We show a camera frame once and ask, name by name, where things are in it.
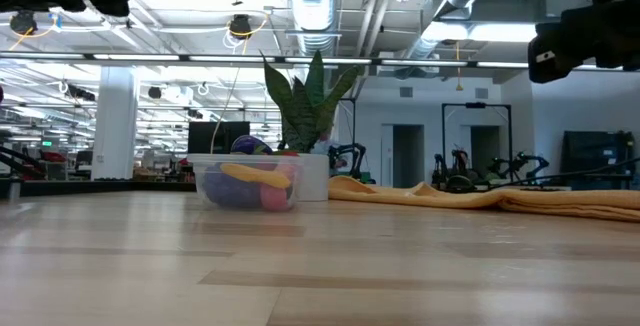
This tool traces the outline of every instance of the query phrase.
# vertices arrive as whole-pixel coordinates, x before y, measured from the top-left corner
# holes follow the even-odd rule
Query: doorway
[[[424,126],[382,126],[381,185],[409,188],[424,178]]]
[[[484,175],[500,157],[500,126],[471,126],[471,167]]]

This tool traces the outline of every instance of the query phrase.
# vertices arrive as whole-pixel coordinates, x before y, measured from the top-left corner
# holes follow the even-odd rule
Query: clear plastic container
[[[303,161],[296,156],[190,154],[206,205],[285,212],[298,200]]]

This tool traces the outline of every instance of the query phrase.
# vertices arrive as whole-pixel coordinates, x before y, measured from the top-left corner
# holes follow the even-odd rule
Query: white pot
[[[298,200],[316,202],[329,200],[329,156],[300,154],[304,160]]]

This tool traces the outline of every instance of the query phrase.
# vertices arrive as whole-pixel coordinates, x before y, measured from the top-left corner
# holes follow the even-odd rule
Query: computer monitor
[[[211,153],[211,138],[216,129],[217,122],[189,122],[189,143],[187,152]],[[213,143],[213,153],[228,154],[231,145],[238,137],[249,135],[249,122],[223,122],[220,124],[216,139]]]
[[[629,159],[624,136],[616,132],[565,131],[560,171],[592,170]]]

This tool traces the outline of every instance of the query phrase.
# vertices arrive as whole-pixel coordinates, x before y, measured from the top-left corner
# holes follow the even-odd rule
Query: table surface
[[[0,325],[640,324],[640,225],[195,193],[0,205]]]

